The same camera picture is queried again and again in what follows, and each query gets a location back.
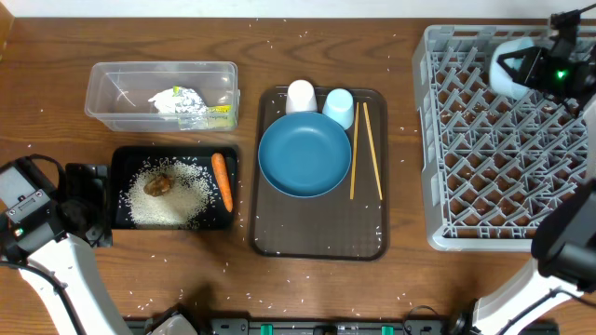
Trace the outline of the white napkin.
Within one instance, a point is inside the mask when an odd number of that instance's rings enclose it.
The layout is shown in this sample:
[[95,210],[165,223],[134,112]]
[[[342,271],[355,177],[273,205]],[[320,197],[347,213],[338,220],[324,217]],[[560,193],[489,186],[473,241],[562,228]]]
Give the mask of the white napkin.
[[177,113],[177,104],[180,98],[176,95],[173,87],[156,93],[148,100],[150,104],[156,109],[156,112],[161,116],[175,115]]

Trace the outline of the pile of white rice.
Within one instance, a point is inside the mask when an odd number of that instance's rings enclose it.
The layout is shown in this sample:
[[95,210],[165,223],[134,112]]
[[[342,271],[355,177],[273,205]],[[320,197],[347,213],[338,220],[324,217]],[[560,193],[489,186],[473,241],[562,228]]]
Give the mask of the pile of white rice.
[[[160,173],[172,176],[174,184],[167,194],[152,197],[143,186]],[[214,188],[209,170],[193,160],[146,158],[119,193],[117,209],[125,223],[137,228],[191,228],[199,215],[214,207]]]

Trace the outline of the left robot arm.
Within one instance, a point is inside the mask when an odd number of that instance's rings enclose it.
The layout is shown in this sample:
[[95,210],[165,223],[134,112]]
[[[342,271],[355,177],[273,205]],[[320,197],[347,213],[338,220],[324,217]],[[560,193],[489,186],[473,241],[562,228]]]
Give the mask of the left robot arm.
[[34,289],[61,334],[197,334],[183,311],[122,316],[102,282],[94,250],[113,244],[108,170],[58,166],[52,182],[32,154],[1,167],[1,264]]

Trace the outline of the foil wrapper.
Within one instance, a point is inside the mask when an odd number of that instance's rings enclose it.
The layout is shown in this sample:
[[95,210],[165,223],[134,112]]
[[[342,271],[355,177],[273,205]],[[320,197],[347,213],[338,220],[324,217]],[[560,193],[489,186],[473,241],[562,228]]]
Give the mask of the foil wrapper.
[[198,93],[192,88],[173,88],[174,113],[178,115],[182,130],[192,129],[199,119],[210,109]]

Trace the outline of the dark blue plate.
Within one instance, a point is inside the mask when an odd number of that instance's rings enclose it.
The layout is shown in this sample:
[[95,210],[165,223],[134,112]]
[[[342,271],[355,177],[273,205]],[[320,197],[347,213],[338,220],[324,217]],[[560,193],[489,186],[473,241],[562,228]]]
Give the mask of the dark blue plate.
[[312,198],[344,180],[351,167],[352,146],[344,129],[328,116],[288,114],[265,130],[257,158],[264,178],[276,190]]

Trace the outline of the brown food lump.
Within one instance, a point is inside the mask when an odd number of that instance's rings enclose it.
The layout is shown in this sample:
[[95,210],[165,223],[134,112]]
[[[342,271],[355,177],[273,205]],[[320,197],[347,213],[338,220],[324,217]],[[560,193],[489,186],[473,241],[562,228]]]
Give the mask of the brown food lump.
[[143,191],[152,197],[167,194],[173,187],[174,178],[166,173],[160,173],[143,186]]

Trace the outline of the orange carrot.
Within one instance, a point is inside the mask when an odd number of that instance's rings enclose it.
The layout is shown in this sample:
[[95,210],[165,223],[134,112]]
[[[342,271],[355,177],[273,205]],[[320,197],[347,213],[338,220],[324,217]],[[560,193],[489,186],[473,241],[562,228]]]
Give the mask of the orange carrot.
[[228,212],[231,212],[233,210],[234,201],[224,156],[220,153],[215,153],[211,157],[211,164],[224,206]]

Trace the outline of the light blue bowl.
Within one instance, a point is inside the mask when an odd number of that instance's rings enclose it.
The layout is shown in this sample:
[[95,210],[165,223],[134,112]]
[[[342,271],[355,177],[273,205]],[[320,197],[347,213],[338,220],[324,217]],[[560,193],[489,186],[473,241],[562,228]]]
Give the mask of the light blue bowl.
[[524,37],[507,41],[495,49],[489,66],[490,87],[495,93],[518,100],[530,91],[529,87],[515,83],[505,69],[497,63],[497,59],[502,54],[526,49],[534,45],[532,38]]

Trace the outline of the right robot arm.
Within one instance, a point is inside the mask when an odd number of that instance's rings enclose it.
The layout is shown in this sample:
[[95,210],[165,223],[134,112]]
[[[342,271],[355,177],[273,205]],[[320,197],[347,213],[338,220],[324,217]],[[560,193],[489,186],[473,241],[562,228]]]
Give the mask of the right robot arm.
[[449,326],[451,334],[518,334],[555,306],[583,300],[595,290],[595,59],[572,60],[581,10],[549,18],[552,46],[532,39],[496,48],[491,88],[518,99],[534,89],[561,101],[576,100],[589,134],[585,181],[538,227],[531,259],[492,294],[473,302]]

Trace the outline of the yellow green snack packet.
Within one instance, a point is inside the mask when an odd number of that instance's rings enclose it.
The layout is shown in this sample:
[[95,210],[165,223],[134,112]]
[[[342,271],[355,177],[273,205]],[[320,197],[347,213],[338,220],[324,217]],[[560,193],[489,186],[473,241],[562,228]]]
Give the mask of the yellow green snack packet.
[[231,105],[212,106],[208,108],[208,128],[230,128],[237,124]]

